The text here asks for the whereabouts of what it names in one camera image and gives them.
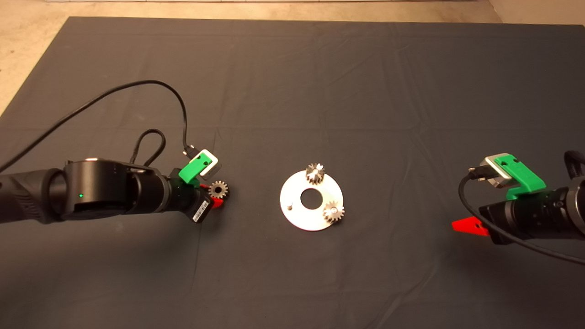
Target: green 3d-printed mount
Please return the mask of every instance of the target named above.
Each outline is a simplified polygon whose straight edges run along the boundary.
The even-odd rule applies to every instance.
[[[513,155],[505,155],[494,159],[520,186],[508,190],[506,198],[516,200],[519,195],[532,193],[546,188],[545,182],[532,170],[526,167]]]

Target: red plastic piece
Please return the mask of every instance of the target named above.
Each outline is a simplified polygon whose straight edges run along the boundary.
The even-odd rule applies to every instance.
[[[467,217],[462,220],[454,221],[451,223],[453,230],[457,232],[482,235],[484,237],[490,236],[490,231],[483,227],[481,221],[477,217]]]
[[[211,197],[211,200],[214,201],[214,205],[211,207],[212,209],[217,209],[223,205],[223,199]]]

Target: black cable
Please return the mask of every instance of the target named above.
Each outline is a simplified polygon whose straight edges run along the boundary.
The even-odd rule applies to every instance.
[[[156,151],[154,151],[154,154],[150,158],[148,158],[148,160],[146,160],[144,165],[147,167],[150,166],[150,164],[153,161],[155,161],[156,158],[159,157],[159,155],[163,152],[164,147],[167,146],[167,139],[164,137],[163,132],[158,129],[148,129],[147,131],[140,134],[140,136],[138,137],[138,140],[136,141],[136,146],[134,146],[134,152],[132,152],[132,157],[130,157],[130,163],[134,164],[134,162],[136,161],[136,157],[138,156],[138,150],[140,149],[140,143],[142,143],[142,139],[146,135],[149,135],[151,133],[155,133],[158,136],[160,136],[160,145],[159,148],[156,149]]]
[[[513,236],[512,234],[506,232],[505,230],[501,229],[500,227],[498,227],[497,225],[495,225],[494,223],[490,222],[489,220],[483,218],[483,216],[481,216],[468,202],[467,199],[465,198],[465,184],[471,180],[472,177],[471,175],[467,175],[464,178],[461,179],[461,182],[459,183],[459,199],[461,200],[461,203],[463,203],[463,206],[465,207],[465,209],[467,209],[469,211],[469,213],[471,213],[471,215],[474,215],[475,217],[477,217],[478,220],[481,221],[481,223],[490,228],[491,230],[503,235],[504,237],[506,237],[507,239],[511,240],[512,242],[515,242],[525,248],[528,248],[532,251],[541,253],[543,255],[546,256],[550,256],[550,257],[554,257],[556,259],[561,259],[563,261],[567,261],[567,262],[571,262],[571,263],[575,263],[575,264],[579,264],[579,265],[585,265],[585,259],[581,259],[581,258],[577,258],[574,256],[570,256],[570,255],[565,255],[563,253],[560,252],[556,252],[550,249],[546,249],[543,248],[541,246],[537,246],[535,244],[531,244],[529,242],[525,242],[524,240]]]
[[[571,179],[583,176],[581,166],[585,165],[585,156],[578,151],[565,152],[565,166]]]
[[[119,85],[117,87],[111,88],[110,90],[106,90],[105,92],[98,95],[97,97],[95,97],[91,101],[89,101],[89,102],[85,103],[84,105],[82,105],[81,107],[77,108],[75,111],[62,117],[55,124],[53,124],[46,132],[41,134],[39,137],[37,137],[37,139],[35,139],[27,147],[25,147],[24,150],[22,150],[20,153],[18,153],[16,156],[14,156],[11,160],[9,160],[5,164],[3,164],[0,167],[0,173],[3,172],[4,170],[6,170],[6,168],[13,165],[18,160],[20,160],[25,154],[27,154],[30,150],[32,150],[36,145],[38,145],[43,139],[45,139],[47,136],[49,136],[53,131],[55,131],[57,128],[59,128],[62,124],[69,121],[69,119],[71,119],[74,116],[78,115],[79,113],[83,112],[84,110],[86,110],[90,106],[94,105],[102,98],[104,98],[110,94],[113,94],[117,91],[120,91],[120,90],[123,90],[126,88],[130,88],[130,87],[135,87],[137,85],[143,85],[143,84],[161,85],[161,86],[165,87],[166,89],[170,90],[175,95],[175,97],[177,97],[177,99],[179,100],[179,103],[181,104],[181,110],[183,112],[183,147],[186,149],[189,148],[189,145],[187,145],[187,109],[185,108],[185,103],[183,102],[181,95],[179,95],[179,93],[173,87],[171,87],[170,85],[168,85],[162,81],[159,81],[159,80],[140,80],[140,81],[134,81],[131,83]]]

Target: center hole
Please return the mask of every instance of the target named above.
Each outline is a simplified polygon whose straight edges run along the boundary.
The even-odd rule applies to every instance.
[[[301,194],[301,203],[307,209],[317,209],[323,203],[321,192],[316,189],[306,189]]]

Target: spur gear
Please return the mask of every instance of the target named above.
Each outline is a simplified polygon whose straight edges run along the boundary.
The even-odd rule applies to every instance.
[[[323,208],[323,216],[325,217],[325,220],[330,223],[339,221],[344,213],[345,208],[342,205],[338,205],[335,201],[327,203]]]
[[[306,177],[309,183],[313,185],[319,184],[325,177],[325,168],[320,163],[311,163],[307,167]]]
[[[214,198],[223,199],[228,196],[228,193],[228,185],[224,181],[218,180],[209,186],[209,195]]]

